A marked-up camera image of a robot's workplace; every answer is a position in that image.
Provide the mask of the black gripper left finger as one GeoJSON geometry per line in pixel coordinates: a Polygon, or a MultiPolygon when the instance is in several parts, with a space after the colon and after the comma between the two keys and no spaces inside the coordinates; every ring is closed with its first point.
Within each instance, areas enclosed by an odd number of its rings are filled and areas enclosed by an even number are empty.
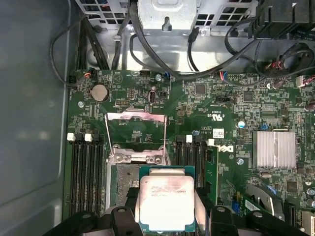
{"type": "Polygon", "coordinates": [[[132,187],[127,193],[126,203],[114,207],[99,217],[90,211],[77,212],[50,229],[46,236],[142,236],[143,231],[136,222],[135,209],[139,188],[132,187]]]}

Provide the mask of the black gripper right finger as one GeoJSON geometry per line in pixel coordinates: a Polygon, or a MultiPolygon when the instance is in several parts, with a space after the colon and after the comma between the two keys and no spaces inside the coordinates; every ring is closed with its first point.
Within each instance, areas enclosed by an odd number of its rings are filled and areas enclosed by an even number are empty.
{"type": "Polygon", "coordinates": [[[263,211],[240,217],[207,198],[205,188],[195,189],[195,218],[204,236],[305,236],[306,233],[263,211]]]}

